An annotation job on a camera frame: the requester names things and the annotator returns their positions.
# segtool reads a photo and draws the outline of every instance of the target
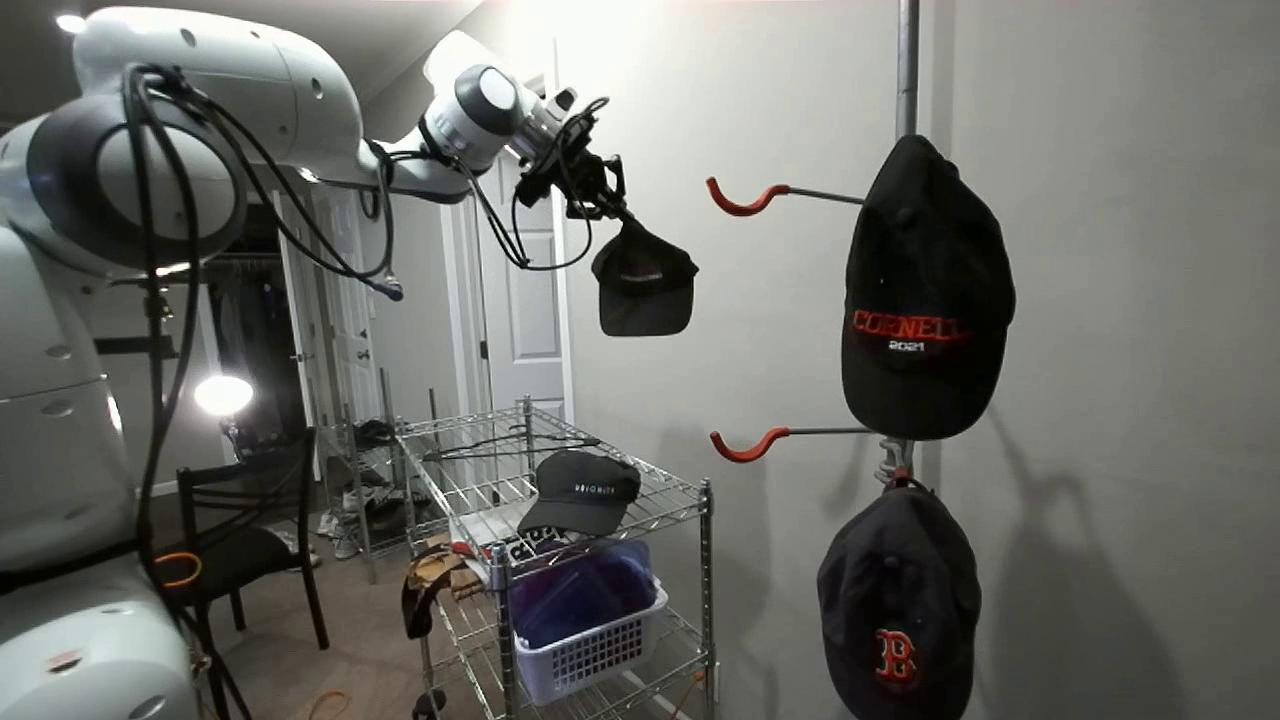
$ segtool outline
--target ceiling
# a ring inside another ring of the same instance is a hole
[[[57,12],[92,12],[108,0],[3,0],[0,22],[0,133],[77,97],[73,37]],[[202,6],[292,28],[338,54],[360,104],[417,73],[430,46],[481,0],[128,0],[143,6]]]

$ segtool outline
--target red hook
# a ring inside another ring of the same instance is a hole
[[[768,429],[751,448],[727,448],[719,433],[711,433],[711,448],[727,464],[757,464],[784,435],[867,435],[867,429]]]
[[[709,190],[727,215],[761,215],[776,197],[812,197],[812,200],[829,200],[829,204],[866,204],[861,197],[835,197],[835,190],[792,189],[792,182],[768,182],[764,197],[757,197],[751,204],[735,204],[735,200],[726,197],[718,177],[709,177]]]

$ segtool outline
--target white robotic arm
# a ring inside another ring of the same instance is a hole
[[[448,37],[426,73],[435,100],[383,142],[365,134],[342,64],[295,32],[105,6],[77,37],[84,97],[0,134],[0,715],[191,711],[186,639],[133,545],[140,484],[68,295],[237,238],[250,164],[263,164],[245,142],[338,189],[442,204],[465,200],[509,147],[526,204],[556,182],[573,215],[626,210],[621,164],[587,153],[602,104],[567,117],[573,100],[533,97],[467,37]],[[128,100],[150,100],[169,147]]]

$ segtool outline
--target black cap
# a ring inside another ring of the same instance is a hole
[[[1005,363],[1012,271],[995,215],[925,134],[888,153],[844,287],[851,416],[900,439],[972,429]]]
[[[861,720],[962,720],[981,585],[953,510],[888,487],[841,529],[821,575],[829,671]]]
[[[641,473],[612,454],[556,452],[533,473],[536,505],[522,518],[528,529],[565,529],[586,539],[612,534],[641,494]]]
[[[618,238],[597,252],[592,271],[602,280],[603,337],[676,337],[687,329],[695,262],[637,215],[626,215]]]

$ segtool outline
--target chair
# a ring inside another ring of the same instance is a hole
[[[318,433],[310,429],[284,448],[258,448],[245,464],[175,473],[186,545],[204,562],[191,587],[180,592],[180,605],[198,610],[204,643],[212,643],[212,599],[228,595],[234,618],[245,632],[240,587],[272,572],[302,572],[318,643],[328,647],[310,546],[311,448]],[[295,546],[272,531],[281,525],[292,529]],[[222,679],[212,679],[212,698],[215,711],[228,715]]]

